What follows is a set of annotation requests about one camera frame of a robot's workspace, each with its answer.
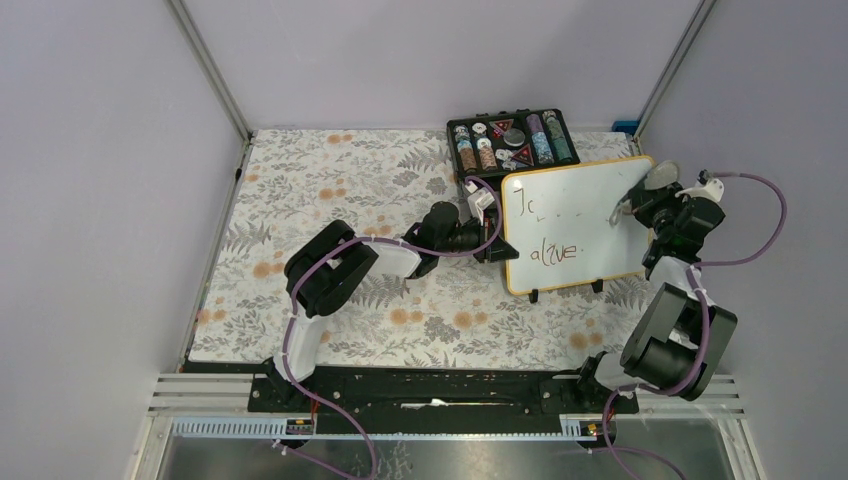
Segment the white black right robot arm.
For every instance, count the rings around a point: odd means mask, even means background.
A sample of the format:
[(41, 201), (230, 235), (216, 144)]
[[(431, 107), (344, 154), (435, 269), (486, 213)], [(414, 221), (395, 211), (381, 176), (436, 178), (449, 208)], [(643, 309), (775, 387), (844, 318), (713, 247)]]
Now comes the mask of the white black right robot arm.
[(662, 187), (641, 181), (627, 191), (614, 214), (629, 213), (654, 233), (642, 264), (656, 287), (620, 355), (587, 359), (573, 386), (575, 402), (597, 412), (613, 390), (639, 384), (654, 393), (697, 399), (710, 382), (737, 317), (711, 300), (700, 282), (699, 252), (725, 212), (705, 187)]

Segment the yellow framed whiteboard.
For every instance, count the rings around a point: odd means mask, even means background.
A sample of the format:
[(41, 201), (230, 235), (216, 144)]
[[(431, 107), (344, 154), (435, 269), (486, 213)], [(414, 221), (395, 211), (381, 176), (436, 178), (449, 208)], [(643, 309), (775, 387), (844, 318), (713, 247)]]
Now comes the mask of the yellow framed whiteboard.
[(505, 264), (513, 295), (644, 272), (651, 231), (630, 216), (610, 220), (619, 200), (652, 168), (649, 156), (522, 170), (501, 182)]

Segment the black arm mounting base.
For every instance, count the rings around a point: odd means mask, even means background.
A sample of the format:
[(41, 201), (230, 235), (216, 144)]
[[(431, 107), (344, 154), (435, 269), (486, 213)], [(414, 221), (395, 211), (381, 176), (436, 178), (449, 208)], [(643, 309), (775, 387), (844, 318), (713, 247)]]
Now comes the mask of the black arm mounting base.
[(303, 386), (341, 407), (312, 406), (270, 361), (190, 362), (189, 373), (249, 374), (251, 413), (315, 415), (322, 435), (553, 434), (562, 415), (597, 419), (609, 389), (578, 370), (462, 370), (319, 366)]

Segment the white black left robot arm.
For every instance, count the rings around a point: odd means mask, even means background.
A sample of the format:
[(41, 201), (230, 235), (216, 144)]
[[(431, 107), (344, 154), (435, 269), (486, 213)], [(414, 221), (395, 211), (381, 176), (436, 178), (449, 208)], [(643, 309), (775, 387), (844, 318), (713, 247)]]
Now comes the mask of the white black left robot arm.
[(284, 269), (291, 317), (280, 350), (272, 358), (279, 377), (272, 398), (288, 411), (309, 401), (306, 380), (315, 371), (317, 348), (327, 319), (343, 307), (371, 274), (419, 279), (439, 260), (471, 256), (480, 263), (519, 257), (501, 233), (500, 213), (461, 222), (457, 206), (433, 204), (423, 219), (399, 239), (358, 236), (343, 220), (334, 220), (297, 251)]

